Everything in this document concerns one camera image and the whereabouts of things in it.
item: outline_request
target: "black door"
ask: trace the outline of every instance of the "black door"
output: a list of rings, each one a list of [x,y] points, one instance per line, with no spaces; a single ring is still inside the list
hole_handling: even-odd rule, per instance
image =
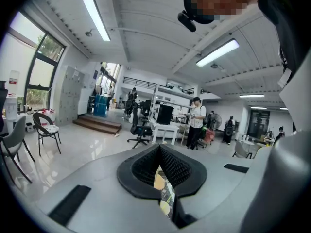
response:
[[[260,139],[268,131],[270,111],[251,110],[247,135]]]

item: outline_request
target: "brown stairs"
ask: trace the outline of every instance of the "brown stairs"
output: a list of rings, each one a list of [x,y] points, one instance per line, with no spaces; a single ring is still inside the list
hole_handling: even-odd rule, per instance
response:
[[[73,123],[91,130],[108,134],[116,134],[122,127],[120,123],[109,122],[90,116],[79,116],[79,118],[74,120]]]

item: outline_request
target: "black window frame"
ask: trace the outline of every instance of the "black window frame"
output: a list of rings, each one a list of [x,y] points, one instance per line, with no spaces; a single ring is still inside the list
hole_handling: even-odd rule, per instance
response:
[[[48,91],[49,92],[49,95],[48,95],[48,104],[47,104],[47,108],[46,109],[50,109],[50,100],[51,100],[51,90],[52,90],[52,85],[53,85],[53,81],[54,81],[54,77],[55,77],[55,73],[56,73],[56,70],[58,68],[58,64],[65,52],[65,49],[66,49],[66,46],[64,44],[62,44],[61,42],[59,42],[55,37],[53,37],[53,35],[51,35],[49,33],[49,31],[43,29],[38,23],[36,23],[25,11],[23,10],[20,10],[20,12],[23,14],[23,16],[25,16],[29,21],[31,21],[36,27],[38,27],[43,33],[44,33],[44,36],[42,37],[40,43],[38,44],[36,50],[35,50],[35,54],[33,56],[33,59],[30,63],[30,66],[29,66],[29,69],[28,69],[28,74],[27,74],[27,78],[26,78],[26,84],[25,84],[25,91],[24,91],[24,105],[27,103],[26,99],[27,99],[27,90],[28,89],[34,89],[34,90],[41,90],[41,91]],[[44,54],[42,53],[39,53],[39,49],[41,48],[44,40],[46,37],[50,37],[53,41],[55,41],[57,44],[59,44],[62,48],[63,48],[63,51],[61,52],[61,55],[59,57],[59,60],[58,62],[57,61],[54,61],[48,57],[46,57]],[[39,60],[42,60],[50,65],[53,65],[54,66],[54,69],[53,69],[53,72],[52,72],[52,75],[51,75],[51,80],[50,80],[50,84],[49,84],[49,87],[43,87],[43,86],[40,86],[40,85],[31,85],[29,84],[30,82],[30,77],[31,77],[31,74],[32,74],[32,71],[33,71],[33,68],[34,68],[34,65],[35,65],[35,61],[36,59],[39,59]]]

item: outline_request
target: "table leg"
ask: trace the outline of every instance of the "table leg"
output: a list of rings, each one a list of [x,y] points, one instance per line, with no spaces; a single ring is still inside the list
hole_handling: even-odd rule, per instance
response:
[[[164,142],[164,140],[165,140],[165,134],[166,134],[166,130],[164,130],[164,133],[163,133],[162,143],[163,143],[163,142]]]
[[[155,131],[154,131],[154,138],[152,140],[153,143],[156,143],[156,135],[157,135],[157,127],[155,128]]]
[[[173,138],[172,138],[172,145],[175,144],[176,136],[177,136],[177,130],[174,131],[174,135],[173,135]]]

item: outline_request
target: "seat cushion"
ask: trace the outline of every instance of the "seat cushion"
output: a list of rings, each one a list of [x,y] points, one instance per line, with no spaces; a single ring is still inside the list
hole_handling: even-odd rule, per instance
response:
[[[14,147],[11,147],[11,148],[9,148],[9,151],[10,151],[10,153],[11,153],[11,155],[16,155],[16,153],[17,153],[17,151],[20,149],[20,147],[21,147],[21,144],[22,144],[22,142],[21,143],[19,143],[19,144],[17,144],[16,146],[14,146]],[[2,151],[3,151],[3,154],[4,154],[4,156],[10,156],[9,155],[9,153],[8,153],[8,151],[6,150],[6,147],[4,146],[4,144],[3,144],[3,142],[1,142],[1,148],[2,148]]]
[[[56,125],[47,125],[43,126],[49,133],[56,133],[59,131],[59,128]],[[42,130],[39,129],[40,134],[45,134]]]

